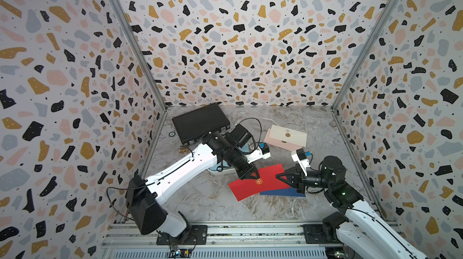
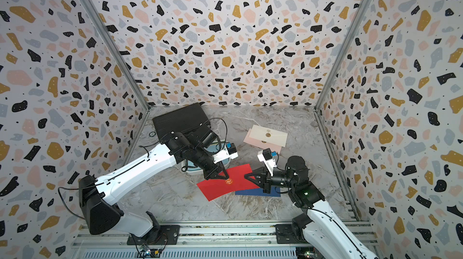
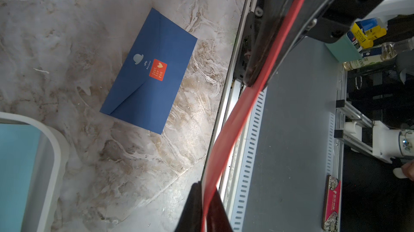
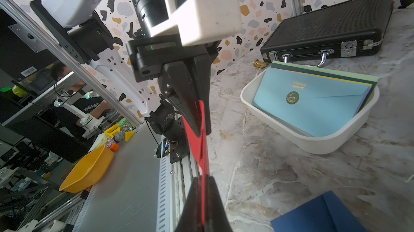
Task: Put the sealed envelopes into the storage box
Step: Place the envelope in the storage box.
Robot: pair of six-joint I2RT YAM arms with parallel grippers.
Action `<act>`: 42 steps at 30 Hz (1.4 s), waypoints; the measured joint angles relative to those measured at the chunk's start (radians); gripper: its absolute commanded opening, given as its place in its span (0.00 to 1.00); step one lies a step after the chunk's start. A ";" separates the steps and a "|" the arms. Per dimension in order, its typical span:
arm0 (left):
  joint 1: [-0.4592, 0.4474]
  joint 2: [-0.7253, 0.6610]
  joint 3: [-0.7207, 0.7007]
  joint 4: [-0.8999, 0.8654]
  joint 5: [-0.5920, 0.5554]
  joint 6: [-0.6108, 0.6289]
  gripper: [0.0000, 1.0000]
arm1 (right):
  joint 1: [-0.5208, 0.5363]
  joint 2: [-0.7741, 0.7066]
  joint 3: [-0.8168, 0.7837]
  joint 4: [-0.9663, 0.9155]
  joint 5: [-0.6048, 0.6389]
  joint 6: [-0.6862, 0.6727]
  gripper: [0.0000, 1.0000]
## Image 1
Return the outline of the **dark blue envelope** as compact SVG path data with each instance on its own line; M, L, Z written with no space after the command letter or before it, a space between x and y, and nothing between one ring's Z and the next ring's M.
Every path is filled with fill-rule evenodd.
M279 190L267 190L267 191L260 192L260 195L263 195L263 196L287 196L287 197L298 197L298 198L304 198L306 196L303 193L298 193L294 188L279 189Z

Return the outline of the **red envelope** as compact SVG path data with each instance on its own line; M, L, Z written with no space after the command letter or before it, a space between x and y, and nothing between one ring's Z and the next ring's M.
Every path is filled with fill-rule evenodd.
M282 164L263 167L259 169L259 179L238 179L231 182L229 184L229 188L238 201L242 201L260 192L289 189L289 185L276 178L277 174L283 172L284 170Z

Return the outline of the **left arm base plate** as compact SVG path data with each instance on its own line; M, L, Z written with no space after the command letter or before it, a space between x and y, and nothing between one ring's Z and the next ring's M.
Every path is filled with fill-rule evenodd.
M161 235L157 237L156 245L205 245L207 241L207 231L207 225L193 225L187 227L187 229L177 237L172 237L162 232Z

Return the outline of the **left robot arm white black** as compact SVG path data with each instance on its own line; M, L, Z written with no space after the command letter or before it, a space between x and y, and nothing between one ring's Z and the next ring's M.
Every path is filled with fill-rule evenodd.
M181 213L170 213L162 206L178 189L211 167L224 165L236 171L239 179L260 178L254 162L270 157L266 143L258 143L238 124L231 132L209 132L187 156L159 173L134 176L126 191L126 206L142 235L159 231L185 240L191 225Z

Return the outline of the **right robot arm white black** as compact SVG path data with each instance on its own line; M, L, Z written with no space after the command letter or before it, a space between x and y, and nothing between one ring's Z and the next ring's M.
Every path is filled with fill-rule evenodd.
M336 212L323 219L326 241L339 241L363 259L425 259L378 215L364 197L345 180L346 168L335 156L326 156L316 171L306 154L296 154L296 165L276 178L303 193L309 187L323 191Z

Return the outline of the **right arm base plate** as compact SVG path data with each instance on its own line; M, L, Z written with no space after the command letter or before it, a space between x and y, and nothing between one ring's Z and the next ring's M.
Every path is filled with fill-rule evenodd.
M306 244L340 243L333 228L323 224L302 225Z

